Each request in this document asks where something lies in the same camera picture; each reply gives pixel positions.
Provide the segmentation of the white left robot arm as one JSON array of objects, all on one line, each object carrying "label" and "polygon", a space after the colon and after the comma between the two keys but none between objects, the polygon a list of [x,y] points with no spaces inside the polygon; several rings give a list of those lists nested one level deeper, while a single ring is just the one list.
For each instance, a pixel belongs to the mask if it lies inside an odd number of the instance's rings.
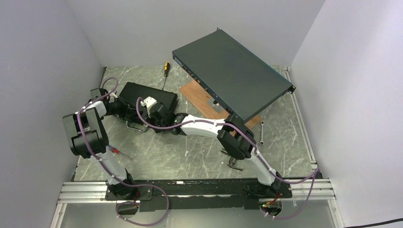
[{"label": "white left robot arm", "polygon": [[91,90],[91,100],[77,112],[63,116],[68,145],[75,156],[91,161],[106,176],[107,189],[126,200],[138,193],[134,180],[109,150],[109,139],[102,124],[104,116],[125,109],[110,101],[111,93],[103,88]]}]

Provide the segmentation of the black poker chip case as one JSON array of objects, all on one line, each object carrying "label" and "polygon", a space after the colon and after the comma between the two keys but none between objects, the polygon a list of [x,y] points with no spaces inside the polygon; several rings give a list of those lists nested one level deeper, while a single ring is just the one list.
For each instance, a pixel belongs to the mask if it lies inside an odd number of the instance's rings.
[{"label": "black poker chip case", "polygon": [[129,107],[124,119],[129,123],[167,127],[173,124],[178,95],[173,92],[128,82],[119,94],[122,102]]}]

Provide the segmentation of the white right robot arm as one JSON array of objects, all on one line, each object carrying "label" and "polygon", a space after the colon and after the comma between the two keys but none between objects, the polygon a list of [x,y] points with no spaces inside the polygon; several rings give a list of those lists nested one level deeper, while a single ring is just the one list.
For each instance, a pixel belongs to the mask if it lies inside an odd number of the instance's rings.
[{"label": "white right robot arm", "polygon": [[244,160],[256,174],[262,184],[262,192],[267,197],[274,197],[280,191],[280,184],[275,180],[277,175],[261,153],[253,139],[253,133],[246,126],[237,127],[237,120],[233,116],[226,119],[199,118],[187,113],[180,113],[172,121],[171,126],[154,126],[148,123],[140,114],[140,106],[145,108],[146,115],[151,117],[151,111],[157,110],[158,103],[151,98],[151,102],[138,98],[136,102],[137,114],[140,120],[155,130],[169,131],[173,135],[200,135],[217,138],[225,151],[236,160]]}]

